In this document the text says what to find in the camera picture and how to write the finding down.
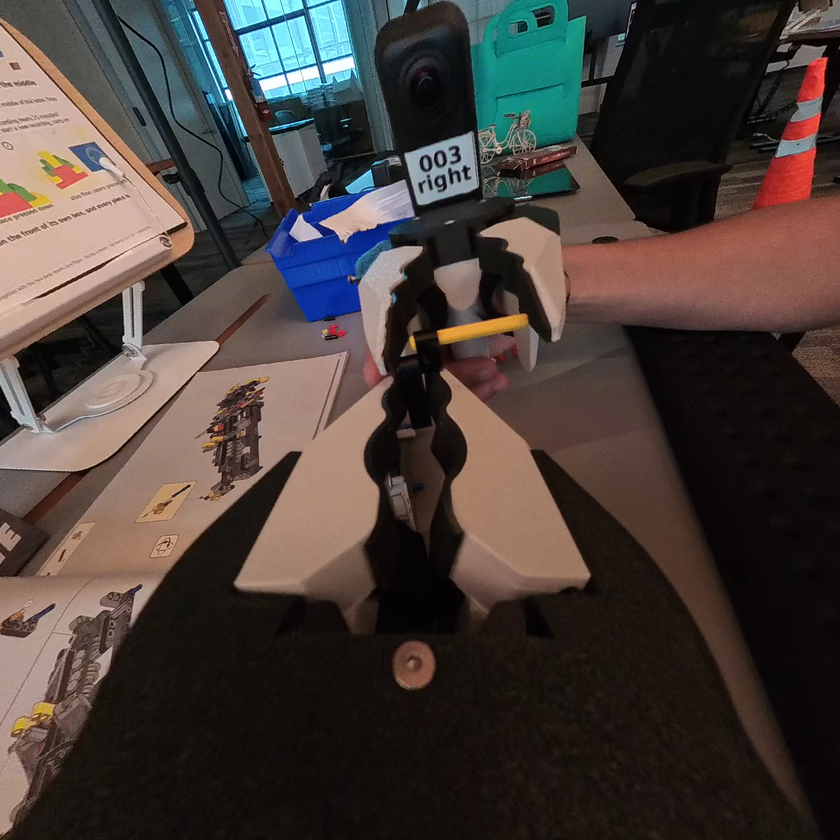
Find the blue plastic bin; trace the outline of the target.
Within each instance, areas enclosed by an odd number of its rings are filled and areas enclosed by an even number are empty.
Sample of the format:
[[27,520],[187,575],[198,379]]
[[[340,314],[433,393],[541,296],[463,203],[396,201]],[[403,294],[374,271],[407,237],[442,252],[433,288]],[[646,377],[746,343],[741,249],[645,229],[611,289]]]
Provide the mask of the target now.
[[312,205],[306,213],[291,209],[266,246],[306,320],[357,312],[357,287],[349,280],[357,261],[381,242],[394,226],[413,216],[413,209],[398,210],[395,219],[354,233],[344,243],[323,221],[373,196],[374,191],[348,194]]

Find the orange traffic cone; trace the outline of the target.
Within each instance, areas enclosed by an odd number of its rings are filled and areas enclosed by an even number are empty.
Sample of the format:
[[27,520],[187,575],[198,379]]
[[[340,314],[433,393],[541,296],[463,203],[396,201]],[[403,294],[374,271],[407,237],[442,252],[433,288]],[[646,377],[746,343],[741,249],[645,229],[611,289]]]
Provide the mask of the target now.
[[752,210],[811,197],[816,138],[820,129],[827,58],[811,62],[797,94],[794,113],[752,203]]

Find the dark metal pole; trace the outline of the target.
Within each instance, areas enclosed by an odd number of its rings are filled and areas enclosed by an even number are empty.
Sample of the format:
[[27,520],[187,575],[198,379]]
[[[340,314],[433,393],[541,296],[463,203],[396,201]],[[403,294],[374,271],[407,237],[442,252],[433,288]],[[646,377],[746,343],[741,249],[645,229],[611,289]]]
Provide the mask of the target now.
[[207,199],[203,184],[190,166],[181,143],[173,132],[172,126],[165,116],[165,112],[145,75],[138,57],[134,53],[128,37],[123,31],[123,27],[110,1],[93,1],[92,4],[97,9],[99,17],[105,29],[107,29],[116,50],[119,52],[132,82],[143,100],[146,110],[150,114],[166,149],[169,151],[175,163],[175,168],[181,177],[185,192],[195,205],[226,267],[230,270],[241,267],[241,262],[237,258],[228,241],[228,237]]

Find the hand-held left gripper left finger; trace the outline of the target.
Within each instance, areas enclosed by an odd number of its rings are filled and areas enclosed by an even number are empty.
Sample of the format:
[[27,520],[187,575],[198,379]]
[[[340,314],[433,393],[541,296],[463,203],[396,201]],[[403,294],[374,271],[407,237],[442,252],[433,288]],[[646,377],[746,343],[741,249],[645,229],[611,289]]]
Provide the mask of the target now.
[[386,423],[386,377],[335,419],[301,452],[251,548],[235,586],[242,592],[300,595],[331,602],[354,633],[375,630],[377,583],[365,544],[373,534],[387,477],[396,475],[400,449],[393,425],[365,464],[365,451]]

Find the yellow lego axle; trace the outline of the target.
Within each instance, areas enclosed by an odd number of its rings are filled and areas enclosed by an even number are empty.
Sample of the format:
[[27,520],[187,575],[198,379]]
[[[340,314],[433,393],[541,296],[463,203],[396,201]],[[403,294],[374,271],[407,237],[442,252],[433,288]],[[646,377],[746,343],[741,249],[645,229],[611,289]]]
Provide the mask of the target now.
[[501,318],[492,318],[469,324],[462,324],[441,330],[431,330],[413,333],[408,340],[412,350],[417,350],[420,343],[437,343],[450,345],[472,340],[493,337],[499,334],[514,333],[529,326],[527,314],[512,314]]

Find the small grey lego piece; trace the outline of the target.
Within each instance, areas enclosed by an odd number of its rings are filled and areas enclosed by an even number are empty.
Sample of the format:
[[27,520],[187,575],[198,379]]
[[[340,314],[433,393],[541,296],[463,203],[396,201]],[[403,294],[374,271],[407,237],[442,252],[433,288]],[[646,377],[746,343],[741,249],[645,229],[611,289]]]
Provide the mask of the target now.
[[402,475],[388,475],[385,478],[386,488],[395,518],[405,523],[410,529],[415,529],[413,504],[405,477]]

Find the wooden support post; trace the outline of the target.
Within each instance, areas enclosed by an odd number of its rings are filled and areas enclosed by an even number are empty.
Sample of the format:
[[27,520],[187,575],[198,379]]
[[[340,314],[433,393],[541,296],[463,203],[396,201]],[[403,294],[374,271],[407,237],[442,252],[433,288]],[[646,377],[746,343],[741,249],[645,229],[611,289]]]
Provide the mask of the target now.
[[270,135],[270,127],[262,122],[255,108],[249,82],[249,65],[233,27],[225,2],[195,1],[196,9],[222,67],[234,104],[245,126],[250,145],[269,197],[280,217],[297,207],[283,164]]

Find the brown flat box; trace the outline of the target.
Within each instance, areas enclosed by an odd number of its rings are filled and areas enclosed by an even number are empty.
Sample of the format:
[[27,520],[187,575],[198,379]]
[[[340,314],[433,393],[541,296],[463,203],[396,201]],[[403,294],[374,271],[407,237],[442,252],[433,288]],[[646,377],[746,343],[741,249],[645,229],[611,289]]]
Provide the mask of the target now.
[[578,147],[574,143],[554,144],[502,156],[494,165],[501,175],[528,180],[563,168],[565,161],[576,155],[577,151]]

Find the person's right forearm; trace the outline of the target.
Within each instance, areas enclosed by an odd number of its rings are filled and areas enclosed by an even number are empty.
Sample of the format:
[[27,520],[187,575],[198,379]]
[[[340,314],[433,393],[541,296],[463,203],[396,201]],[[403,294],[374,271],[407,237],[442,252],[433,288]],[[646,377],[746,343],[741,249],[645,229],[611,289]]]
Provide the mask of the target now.
[[697,331],[806,332],[839,322],[839,197],[683,233],[563,248],[567,319]]

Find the crumpled white paper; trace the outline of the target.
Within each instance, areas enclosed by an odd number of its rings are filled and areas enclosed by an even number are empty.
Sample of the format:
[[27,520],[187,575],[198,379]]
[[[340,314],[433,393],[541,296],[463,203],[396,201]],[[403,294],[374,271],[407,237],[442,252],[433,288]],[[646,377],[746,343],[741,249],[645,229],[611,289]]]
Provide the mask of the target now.
[[383,225],[413,217],[413,205],[405,181],[361,193],[321,200],[303,214],[291,213],[289,236],[310,242],[336,236],[346,245],[352,237]]

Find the wooden document board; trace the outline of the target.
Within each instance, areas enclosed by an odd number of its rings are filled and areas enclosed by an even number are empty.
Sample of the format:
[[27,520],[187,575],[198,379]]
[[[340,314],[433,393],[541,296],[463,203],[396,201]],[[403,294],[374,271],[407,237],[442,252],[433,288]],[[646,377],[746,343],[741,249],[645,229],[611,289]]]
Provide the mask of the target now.
[[45,293],[13,310],[2,312],[1,357],[14,356],[30,344],[89,312],[102,302],[114,298],[135,283],[143,281],[157,270],[183,256],[194,243],[191,221],[181,205],[156,180],[150,169],[119,137],[97,111],[84,99],[78,89],[53,64],[43,50],[15,27],[2,21],[11,36],[24,47],[51,77],[59,89],[89,118],[109,142],[124,156],[145,181],[185,219],[183,226],[160,236],[160,245],[149,241],[131,248],[123,255],[93,269],[73,281]]

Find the black office chair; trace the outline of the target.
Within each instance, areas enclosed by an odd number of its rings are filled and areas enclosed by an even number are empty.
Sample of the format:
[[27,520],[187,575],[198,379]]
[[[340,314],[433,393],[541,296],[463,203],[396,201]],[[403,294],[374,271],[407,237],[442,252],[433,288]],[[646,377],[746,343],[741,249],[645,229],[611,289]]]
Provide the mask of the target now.
[[638,2],[590,150],[637,221],[709,223],[793,1]]

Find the person's right hand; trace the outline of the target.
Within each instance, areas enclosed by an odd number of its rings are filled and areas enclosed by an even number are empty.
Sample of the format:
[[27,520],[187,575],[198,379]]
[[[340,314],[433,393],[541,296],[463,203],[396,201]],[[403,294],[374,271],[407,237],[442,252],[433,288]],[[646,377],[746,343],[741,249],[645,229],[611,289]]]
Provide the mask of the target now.
[[456,343],[444,348],[445,367],[480,400],[488,402],[511,383],[505,366],[496,357],[507,354],[514,345],[513,336],[505,333],[489,337],[483,353],[472,353],[468,342]]

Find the black lego beam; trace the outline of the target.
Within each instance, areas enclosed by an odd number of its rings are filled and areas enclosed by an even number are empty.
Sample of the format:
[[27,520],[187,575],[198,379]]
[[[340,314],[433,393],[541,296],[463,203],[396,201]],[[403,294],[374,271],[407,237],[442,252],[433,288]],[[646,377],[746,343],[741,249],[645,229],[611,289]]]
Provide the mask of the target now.
[[436,331],[415,332],[411,339],[413,351],[400,358],[395,368],[395,383],[402,393],[411,426],[417,431],[432,424],[427,380],[441,371],[443,357]]

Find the white cabinet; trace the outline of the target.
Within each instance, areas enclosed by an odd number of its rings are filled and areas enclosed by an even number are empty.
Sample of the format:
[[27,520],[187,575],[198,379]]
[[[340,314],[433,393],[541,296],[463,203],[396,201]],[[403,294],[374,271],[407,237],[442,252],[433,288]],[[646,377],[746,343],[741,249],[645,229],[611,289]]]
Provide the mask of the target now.
[[270,128],[292,195],[298,197],[328,170],[313,118]]

